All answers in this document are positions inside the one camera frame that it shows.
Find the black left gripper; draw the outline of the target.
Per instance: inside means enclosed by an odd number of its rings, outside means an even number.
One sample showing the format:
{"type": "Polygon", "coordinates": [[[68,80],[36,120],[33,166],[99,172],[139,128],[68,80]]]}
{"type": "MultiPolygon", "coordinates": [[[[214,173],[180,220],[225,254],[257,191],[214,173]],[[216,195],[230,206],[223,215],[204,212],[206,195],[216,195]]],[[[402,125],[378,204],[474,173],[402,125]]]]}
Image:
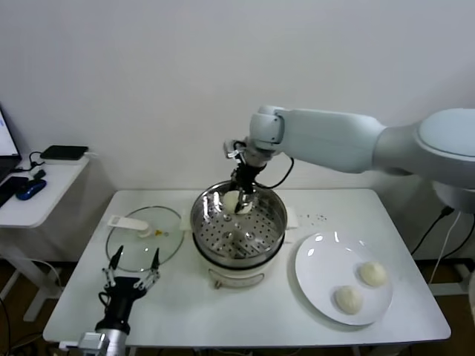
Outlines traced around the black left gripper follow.
{"type": "Polygon", "coordinates": [[[95,330],[115,329],[121,332],[131,330],[128,319],[136,300],[141,299],[160,278],[160,249],[155,251],[151,267],[144,278],[116,277],[119,260],[122,256],[123,245],[110,258],[107,268],[102,272],[106,283],[104,291],[98,294],[99,301],[104,306],[104,317],[96,324],[95,330]]]}

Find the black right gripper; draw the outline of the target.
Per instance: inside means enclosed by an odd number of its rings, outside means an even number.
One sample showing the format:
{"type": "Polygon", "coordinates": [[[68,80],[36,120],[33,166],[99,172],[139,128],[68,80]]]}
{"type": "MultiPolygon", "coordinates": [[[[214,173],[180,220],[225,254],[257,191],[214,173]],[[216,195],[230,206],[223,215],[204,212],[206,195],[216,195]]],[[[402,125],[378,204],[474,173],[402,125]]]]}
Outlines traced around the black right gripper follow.
{"type": "Polygon", "coordinates": [[[237,167],[232,172],[232,179],[229,184],[229,191],[238,191],[236,214],[247,214],[250,212],[254,202],[254,181],[256,176],[262,171],[262,167],[248,165],[241,160],[237,161],[237,167]]]}

